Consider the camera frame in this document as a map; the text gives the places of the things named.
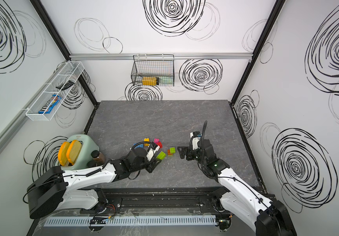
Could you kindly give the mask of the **lime green long lego brick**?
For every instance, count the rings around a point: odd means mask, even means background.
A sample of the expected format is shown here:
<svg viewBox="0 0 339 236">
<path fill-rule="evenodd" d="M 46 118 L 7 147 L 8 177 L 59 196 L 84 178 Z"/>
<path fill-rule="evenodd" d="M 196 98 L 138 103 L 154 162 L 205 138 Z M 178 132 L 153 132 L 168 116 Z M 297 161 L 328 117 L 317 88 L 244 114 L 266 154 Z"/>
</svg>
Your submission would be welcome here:
<svg viewBox="0 0 339 236">
<path fill-rule="evenodd" d="M 161 151 L 157 156 L 156 158 L 160 161 L 164 160 L 166 157 L 166 153 L 164 153 L 163 151 Z"/>
</svg>

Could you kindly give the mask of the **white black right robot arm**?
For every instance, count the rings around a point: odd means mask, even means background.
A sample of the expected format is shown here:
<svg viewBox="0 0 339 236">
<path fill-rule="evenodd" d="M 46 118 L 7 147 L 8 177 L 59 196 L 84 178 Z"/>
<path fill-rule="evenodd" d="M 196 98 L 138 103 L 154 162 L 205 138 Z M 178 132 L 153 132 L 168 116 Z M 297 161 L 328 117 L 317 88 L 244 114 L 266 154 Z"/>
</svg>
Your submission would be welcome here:
<svg viewBox="0 0 339 236">
<path fill-rule="evenodd" d="M 180 157 L 195 160 L 209 179 L 222 187 L 215 193 L 219 210 L 226 210 L 249 226 L 257 236 L 295 236 L 297 234 L 286 206 L 271 200 L 243 181 L 225 161 L 218 158 L 205 138 L 207 122 L 201 132 L 191 134 L 187 147 L 178 147 Z"/>
</svg>

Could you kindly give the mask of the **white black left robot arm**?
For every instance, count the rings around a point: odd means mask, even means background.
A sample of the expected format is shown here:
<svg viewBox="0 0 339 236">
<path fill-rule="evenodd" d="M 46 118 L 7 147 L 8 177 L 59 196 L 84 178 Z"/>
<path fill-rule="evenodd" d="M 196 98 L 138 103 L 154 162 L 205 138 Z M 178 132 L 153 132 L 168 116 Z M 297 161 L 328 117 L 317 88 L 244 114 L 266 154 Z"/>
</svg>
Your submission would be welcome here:
<svg viewBox="0 0 339 236">
<path fill-rule="evenodd" d="M 102 166 L 80 170 L 54 166 L 27 188 L 23 201 L 28 204 L 29 217 L 40 219 L 60 209 L 92 209 L 100 197 L 90 186 L 117 182 L 141 170 L 151 173 L 165 156 L 160 145 L 148 142 L 147 148 L 137 143 L 126 156 L 110 159 Z"/>
</svg>

